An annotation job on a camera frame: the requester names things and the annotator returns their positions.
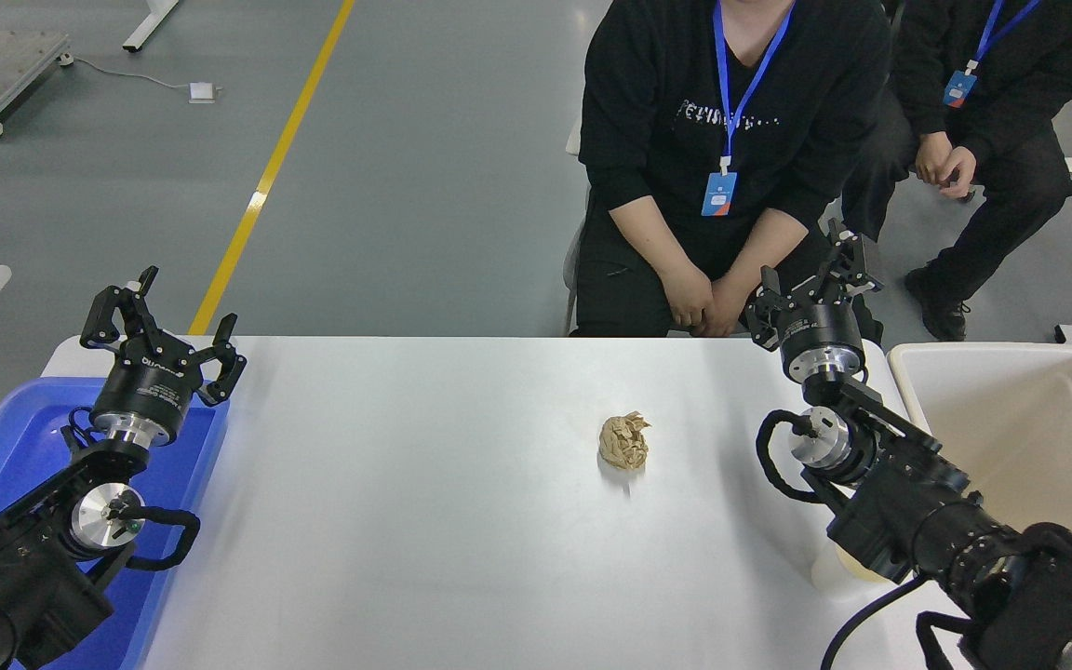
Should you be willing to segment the person's right hand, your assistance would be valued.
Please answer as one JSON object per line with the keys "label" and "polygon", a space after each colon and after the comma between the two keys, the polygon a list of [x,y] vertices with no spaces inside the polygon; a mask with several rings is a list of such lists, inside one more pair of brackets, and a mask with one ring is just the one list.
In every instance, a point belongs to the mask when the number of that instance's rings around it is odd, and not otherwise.
{"label": "person's right hand", "polygon": [[708,276],[689,260],[658,270],[664,294],[674,324],[682,329],[698,329],[712,306],[712,284]]}
{"label": "person's right hand", "polygon": [[919,133],[914,167],[920,181],[941,185],[944,182],[941,169],[952,152],[953,144],[944,131]]}

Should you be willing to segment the person's left hand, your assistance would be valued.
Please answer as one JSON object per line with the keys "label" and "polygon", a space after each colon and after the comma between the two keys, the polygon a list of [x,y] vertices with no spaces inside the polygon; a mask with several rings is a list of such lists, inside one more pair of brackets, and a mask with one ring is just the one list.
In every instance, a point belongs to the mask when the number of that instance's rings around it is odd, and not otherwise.
{"label": "person's left hand", "polygon": [[954,147],[934,172],[934,183],[941,196],[965,199],[972,191],[977,158],[969,148]]}
{"label": "person's left hand", "polygon": [[703,309],[698,338],[728,338],[733,334],[757,281],[728,273],[712,283],[712,301]]}

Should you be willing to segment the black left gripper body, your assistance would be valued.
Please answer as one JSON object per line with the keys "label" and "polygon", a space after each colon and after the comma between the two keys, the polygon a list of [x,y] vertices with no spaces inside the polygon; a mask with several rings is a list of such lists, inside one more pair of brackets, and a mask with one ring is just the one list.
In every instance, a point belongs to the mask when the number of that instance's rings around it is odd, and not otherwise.
{"label": "black left gripper body", "polygon": [[179,364],[191,348],[168,334],[158,336],[154,343],[128,339],[90,411],[94,427],[105,432],[114,417],[135,415],[158,425],[162,434],[177,434],[195,389],[191,374]]}

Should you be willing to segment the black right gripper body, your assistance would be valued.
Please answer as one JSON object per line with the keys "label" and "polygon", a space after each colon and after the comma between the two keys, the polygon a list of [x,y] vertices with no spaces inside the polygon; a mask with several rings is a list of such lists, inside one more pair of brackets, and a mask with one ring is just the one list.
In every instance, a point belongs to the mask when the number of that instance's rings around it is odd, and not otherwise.
{"label": "black right gripper body", "polygon": [[805,353],[827,348],[851,352],[862,366],[866,362],[863,338],[852,300],[796,302],[777,316],[777,334],[783,364],[796,364]]}

